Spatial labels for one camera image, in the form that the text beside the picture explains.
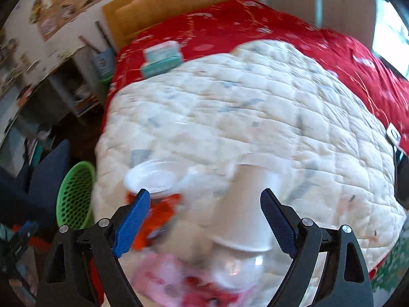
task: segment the white clip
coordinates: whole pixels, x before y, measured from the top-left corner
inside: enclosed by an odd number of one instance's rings
[[[399,147],[401,136],[393,124],[389,124],[388,129],[386,129],[386,136],[394,146]]]

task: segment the green basket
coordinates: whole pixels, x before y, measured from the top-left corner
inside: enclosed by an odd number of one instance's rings
[[[57,224],[83,229],[94,224],[91,193],[95,169],[89,162],[79,162],[65,176],[57,197]]]

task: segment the white quilted blanket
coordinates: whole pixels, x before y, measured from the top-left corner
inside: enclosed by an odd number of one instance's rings
[[[247,152],[266,152],[292,163],[281,202],[323,227],[349,224],[371,270],[405,221],[384,134],[359,98],[292,45],[249,42],[118,92],[96,148],[95,219],[124,204],[131,153],[139,162],[186,158],[222,172],[227,184],[224,168]],[[263,294],[252,305],[266,306],[290,264],[279,248],[268,259]],[[311,303],[323,266],[320,257],[304,304]]]

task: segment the dark blue cushion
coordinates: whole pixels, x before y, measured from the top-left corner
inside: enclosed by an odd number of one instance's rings
[[[0,223],[9,227],[23,225],[35,208],[16,179],[0,167]]]
[[[30,180],[31,176],[33,175],[34,167],[29,165],[28,162],[23,164],[20,172],[18,172],[16,176],[16,182],[20,186],[21,190],[25,193],[28,193],[30,189]]]
[[[35,168],[30,181],[29,197],[41,209],[40,226],[55,222],[58,191],[70,168],[70,143],[62,141]]]

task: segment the wall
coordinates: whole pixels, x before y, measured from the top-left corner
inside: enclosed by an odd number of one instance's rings
[[[269,0],[269,5],[315,24],[315,0]],[[375,20],[375,0],[322,0],[322,27],[353,36],[369,49]]]
[[[74,21],[61,28],[47,42],[43,42],[38,32],[37,24],[29,23],[33,1],[34,0],[20,0],[5,23],[7,36],[16,37],[20,42],[15,57],[19,58],[26,52],[31,62],[41,59],[36,70],[26,75],[28,82],[37,83],[40,78],[58,65],[57,55],[59,53],[63,53],[66,50],[72,53],[81,47],[82,44],[77,38],[79,35],[84,35],[100,49],[106,47],[94,22],[100,20],[104,29],[108,32],[101,6],[111,0],[102,0],[102,2],[81,13]],[[44,1],[48,6],[51,5],[50,0]]]

